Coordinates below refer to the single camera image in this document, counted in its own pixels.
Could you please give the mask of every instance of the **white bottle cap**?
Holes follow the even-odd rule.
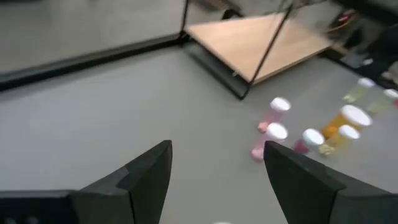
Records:
[[[320,146],[325,142],[325,138],[319,131],[309,128],[303,132],[303,141],[307,146]]]
[[[278,112],[285,112],[290,109],[290,102],[282,97],[277,97],[273,99],[269,105],[271,106],[272,109]]]
[[[372,88],[374,87],[374,81],[372,81],[370,78],[360,78],[358,80],[358,84],[365,87],[365,88]]]
[[[342,107],[341,114],[353,125],[366,127],[372,124],[372,118],[365,111],[353,105]]]
[[[396,91],[396,90],[393,90],[393,89],[384,90],[383,93],[384,93],[384,95],[386,95],[387,97],[389,97],[391,99],[398,99],[398,91]]]
[[[267,127],[266,135],[275,140],[284,140],[287,138],[286,128],[279,123],[271,123]]]
[[[355,128],[347,124],[338,128],[338,132],[348,139],[359,139],[361,137],[361,134]]]

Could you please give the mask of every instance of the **wooden shelf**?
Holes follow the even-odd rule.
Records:
[[[225,64],[250,81],[282,14],[210,22],[185,31]],[[330,42],[294,20],[287,20],[255,83],[325,50]]]

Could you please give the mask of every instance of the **plastic bottle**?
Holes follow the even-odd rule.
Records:
[[[369,78],[360,78],[357,84],[343,97],[347,103],[354,103],[362,98],[368,90],[374,87],[374,82]]]
[[[322,134],[325,139],[329,139],[336,134],[339,127],[344,124],[348,124],[360,131],[371,125],[372,122],[372,117],[362,109],[353,105],[345,105],[340,109],[340,113],[338,113],[338,115],[333,118],[325,128],[323,128]]]
[[[377,114],[392,108],[396,99],[398,99],[398,91],[393,89],[384,90],[383,96],[371,103],[366,111],[370,116],[375,117]]]
[[[290,102],[282,97],[274,98],[270,103],[271,107],[264,115],[264,118],[257,127],[261,133],[267,130],[269,124],[279,122],[283,114],[290,109]]]
[[[343,125],[338,129],[330,139],[326,140],[324,144],[319,147],[319,153],[324,156],[329,156],[334,152],[347,147],[352,141],[359,139],[360,133],[350,125]]]
[[[294,144],[293,150],[297,153],[305,154],[309,151],[316,151],[324,142],[325,138],[319,131],[309,128],[303,132],[302,137]]]
[[[282,143],[287,138],[288,132],[286,128],[279,123],[271,123],[267,130],[262,134],[261,139],[251,151],[251,156],[255,161],[261,162],[264,157],[264,145],[266,141],[275,141]]]

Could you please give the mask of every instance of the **floor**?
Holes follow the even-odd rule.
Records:
[[[250,16],[274,12],[280,1],[235,0]],[[300,17],[322,27],[338,10],[323,2],[303,10]],[[182,12],[183,0],[0,1],[0,75],[175,34]],[[188,23],[217,21],[221,14],[192,3]]]
[[[174,161],[162,224],[286,223],[263,164],[249,152],[273,97],[291,146],[321,128],[357,81],[313,58],[238,101],[178,48],[127,58],[0,95],[1,190],[80,189],[171,139]],[[375,90],[371,98],[380,93]],[[398,192],[396,111],[380,116],[351,150],[324,164]]]

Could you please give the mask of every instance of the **gray table surface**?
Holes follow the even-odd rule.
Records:
[[[260,138],[256,126],[271,99],[286,97],[284,144],[291,146],[337,114],[357,79],[313,58],[238,101],[184,52],[165,49],[7,91],[0,95],[0,189],[80,189],[171,139],[161,223],[285,223],[264,165],[249,156]],[[352,149],[308,156],[398,192],[397,122],[390,111]]]

